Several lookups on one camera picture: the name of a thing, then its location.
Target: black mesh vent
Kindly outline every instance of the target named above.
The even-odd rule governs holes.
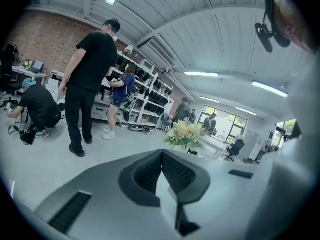
[[[57,215],[53,217],[49,225],[65,234],[85,208],[91,197],[90,194],[78,192]]]
[[[155,156],[134,172],[135,182],[143,189],[156,194],[159,175],[161,174],[161,155]]]
[[[196,174],[193,170],[166,154],[162,156],[162,159],[163,174],[176,195],[185,190],[195,180]]]

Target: brick wall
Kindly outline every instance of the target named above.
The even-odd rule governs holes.
[[[26,59],[44,62],[48,72],[64,72],[77,51],[77,44],[97,28],[57,14],[42,11],[25,11],[8,36],[7,43],[17,45],[22,62]],[[120,40],[116,43],[118,51],[124,51],[127,45]],[[138,61],[140,55],[134,51],[128,55]],[[181,103],[184,93],[166,76],[162,80],[170,87],[174,86],[174,100],[170,114],[173,115]]]

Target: black shoe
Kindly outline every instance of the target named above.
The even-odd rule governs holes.
[[[80,158],[83,158],[86,155],[85,152],[82,152],[80,154],[77,154],[76,152],[74,152],[74,150],[72,149],[72,144],[69,145],[69,150],[71,153],[75,154],[76,156],[78,156]]]

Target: potted plant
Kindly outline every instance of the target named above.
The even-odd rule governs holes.
[[[187,126],[183,121],[175,123],[173,128],[167,133],[165,143],[173,147],[174,150],[187,153],[190,149],[194,151],[198,147],[198,141],[202,138],[201,131],[197,125]]]

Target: concrete floor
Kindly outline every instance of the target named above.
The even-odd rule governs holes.
[[[93,166],[157,149],[167,149],[166,135],[157,130],[152,135],[116,127],[116,138],[102,139],[107,123],[95,120],[93,144],[82,142],[86,156],[79,158],[69,151],[67,124],[61,120],[50,129],[50,137],[24,145],[18,132],[8,134],[15,120],[0,109],[0,173],[9,186],[15,181],[14,199],[34,211],[52,192]]]

